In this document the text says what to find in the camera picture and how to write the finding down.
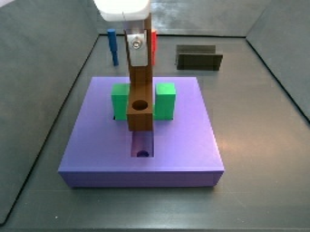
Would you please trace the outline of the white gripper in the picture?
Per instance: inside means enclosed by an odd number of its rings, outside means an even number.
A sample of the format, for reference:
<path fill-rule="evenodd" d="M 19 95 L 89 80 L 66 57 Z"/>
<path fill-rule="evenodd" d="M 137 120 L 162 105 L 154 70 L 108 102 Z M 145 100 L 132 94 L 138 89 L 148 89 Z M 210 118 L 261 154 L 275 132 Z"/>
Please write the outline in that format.
<path fill-rule="evenodd" d="M 149 0 L 93 0 L 96 9 L 108 22 L 138 21 L 148 17 Z M 146 31 L 125 30 L 129 64 L 148 65 Z"/>

